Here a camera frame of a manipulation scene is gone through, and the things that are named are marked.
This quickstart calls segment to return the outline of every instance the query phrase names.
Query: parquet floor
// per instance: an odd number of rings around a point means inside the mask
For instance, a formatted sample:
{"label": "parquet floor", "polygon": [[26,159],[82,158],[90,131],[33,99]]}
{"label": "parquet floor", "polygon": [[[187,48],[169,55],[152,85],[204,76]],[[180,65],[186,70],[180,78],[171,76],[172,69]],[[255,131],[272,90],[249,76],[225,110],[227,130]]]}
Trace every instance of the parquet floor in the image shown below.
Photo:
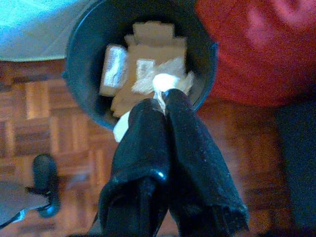
{"label": "parquet floor", "polygon": [[[0,180],[31,186],[33,158],[51,153],[62,201],[57,216],[41,219],[29,212],[24,221],[1,230],[1,237],[85,233],[109,179],[117,144],[77,106],[60,77],[63,67],[62,60],[0,62]],[[209,97],[198,113],[249,207],[250,232],[239,236],[292,225],[274,110]],[[176,233],[170,216],[160,232]]]}

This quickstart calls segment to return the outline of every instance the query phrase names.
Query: pant leg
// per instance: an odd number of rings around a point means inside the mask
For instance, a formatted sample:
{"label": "pant leg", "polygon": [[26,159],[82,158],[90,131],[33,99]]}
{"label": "pant leg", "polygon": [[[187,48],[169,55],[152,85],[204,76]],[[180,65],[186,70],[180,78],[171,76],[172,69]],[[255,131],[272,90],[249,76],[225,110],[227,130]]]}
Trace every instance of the pant leg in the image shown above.
{"label": "pant leg", "polygon": [[16,217],[21,212],[21,217],[28,210],[37,209],[48,205],[48,199],[42,195],[28,193],[23,185],[0,181],[0,226],[10,222],[13,217]]}

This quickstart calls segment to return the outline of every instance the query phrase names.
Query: crumpled paper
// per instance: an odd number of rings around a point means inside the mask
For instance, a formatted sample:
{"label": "crumpled paper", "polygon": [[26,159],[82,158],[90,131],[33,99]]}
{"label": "crumpled paper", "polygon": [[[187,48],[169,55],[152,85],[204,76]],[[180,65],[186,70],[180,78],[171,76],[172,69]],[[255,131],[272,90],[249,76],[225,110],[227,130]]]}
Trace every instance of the crumpled paper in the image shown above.
{"label": "crumpled paper", "polygon": [[148,71],[141,78],[138,78],[132,87],[132,91],[140,94],[148,95],[154,91],[153,80],[156,75],[169,74],[178,78],[175,81],[175,88],[180,89],[186,95],[193,85],[194,73],[190,71],[188,74],[185,72],[184,59],[177,57],[169,60],[165,63],[160,64],[157,67],[153,67],[152,70]]}

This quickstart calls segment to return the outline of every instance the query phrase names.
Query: black shoe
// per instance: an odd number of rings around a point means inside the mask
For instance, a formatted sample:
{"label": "black shoe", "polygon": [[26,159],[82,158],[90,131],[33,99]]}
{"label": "black shoe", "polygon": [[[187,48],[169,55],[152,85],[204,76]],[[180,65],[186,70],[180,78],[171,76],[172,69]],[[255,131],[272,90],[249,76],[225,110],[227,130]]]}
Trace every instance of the black shoe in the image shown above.
{"label": "black shoe", "polygon": [[56,215],[60,209],[58,194],[57,166],[48,154],[41,154],[33,160],[34,188],[32,192],[48,197],[49,205],[41,207],[38,212],[41,217],[49,218]]}

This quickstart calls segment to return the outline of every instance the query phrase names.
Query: blue fabric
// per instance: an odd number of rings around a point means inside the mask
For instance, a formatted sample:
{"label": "blue fabric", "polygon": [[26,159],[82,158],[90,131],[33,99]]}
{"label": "blue fabric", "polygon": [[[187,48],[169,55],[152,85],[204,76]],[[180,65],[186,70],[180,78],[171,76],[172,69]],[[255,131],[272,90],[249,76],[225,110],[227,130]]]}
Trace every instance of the blue fabric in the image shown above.
{"label": "blue fabric", "polygon": [[316,101],[285,106],[277,120],[295,223],[315,228]]}

